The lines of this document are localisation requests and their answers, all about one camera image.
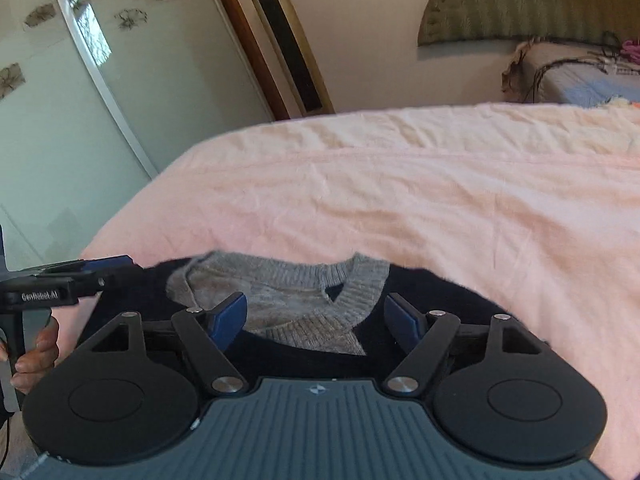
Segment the wooden door frame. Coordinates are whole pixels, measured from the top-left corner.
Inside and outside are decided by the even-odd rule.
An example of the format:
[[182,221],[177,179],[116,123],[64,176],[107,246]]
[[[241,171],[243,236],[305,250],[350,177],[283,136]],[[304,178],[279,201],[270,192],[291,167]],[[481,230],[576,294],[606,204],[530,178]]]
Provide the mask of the wooden door frame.
[[255,78],[257,79],[260,88],[262,88],[262,93],[264,94],[267,104],[273,113],[273,117],[277,121],[290,119],[287,107],[284,105],[280,91],[271,76],[267,62],[262,56],[258,42],[255,41],[255,36],[249,26],[246,16],[244,15],[242,7],[240,6],[240,2],[238,2],[238,0],[220,1],[222,2],[223,7],[225,7],[226,15],[236,32],[238,41],[240,41],[240,45],[246,54],[249,64],[254,70]]

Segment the gray ribbed plate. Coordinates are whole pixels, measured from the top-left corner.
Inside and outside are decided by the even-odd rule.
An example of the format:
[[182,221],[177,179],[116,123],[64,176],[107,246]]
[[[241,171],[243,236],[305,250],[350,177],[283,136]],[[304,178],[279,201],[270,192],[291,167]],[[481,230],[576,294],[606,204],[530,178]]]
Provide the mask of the gray ribbed plate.
[[28,480],[602,480],[587,461],[555,470],[503,469],[444,439],[416,402],[370,381],[266,379],[251,395],[213,402],[201,423],[142,462],[93,468],[43,456]]

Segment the hand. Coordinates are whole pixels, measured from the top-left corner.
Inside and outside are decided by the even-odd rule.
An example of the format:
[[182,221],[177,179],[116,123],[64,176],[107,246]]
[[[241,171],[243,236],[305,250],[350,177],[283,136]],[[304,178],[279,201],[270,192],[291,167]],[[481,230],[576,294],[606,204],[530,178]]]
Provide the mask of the hand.
[[[60,352],[57,343],[58,329],[58,322],[52,317],[49,324],[40,330],[36,348],[18,359],[15,364],[16,373],[11,378],[11,384],[16,390],[28,394],[47,372],[53,370]],[[0,360],[7,359],[6,347],[0,342]]]

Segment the pink fabric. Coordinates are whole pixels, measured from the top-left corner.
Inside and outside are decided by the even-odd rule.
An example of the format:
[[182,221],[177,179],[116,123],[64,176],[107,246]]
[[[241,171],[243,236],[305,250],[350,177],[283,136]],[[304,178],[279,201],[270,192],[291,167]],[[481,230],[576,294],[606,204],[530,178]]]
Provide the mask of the pink fabric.
[[[251,128],[187,152],[85,257],[355,251],[514,312],[601,391],[594,462],[640,472],[640,112],[483,105]],[[91,302],[59,309],[63,352]]]
[[622,55],[629,61],[640,65],[640,41],[628,40],[622,44]]

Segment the gray knit sweater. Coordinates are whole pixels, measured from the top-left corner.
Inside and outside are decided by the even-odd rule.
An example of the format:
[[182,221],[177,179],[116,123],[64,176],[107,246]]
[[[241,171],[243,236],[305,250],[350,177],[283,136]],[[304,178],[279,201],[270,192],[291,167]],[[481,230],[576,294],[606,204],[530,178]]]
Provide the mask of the gray knit sweater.
[[[210,310],[239,290],[248,300],[245,330],[298,348],[363,354],[351,330],[371,313],[388,272],[388,262],[362,254],[309,266],[214,251],[175,271],[167,295]],[[337,285],[332,301],[326,290]]]

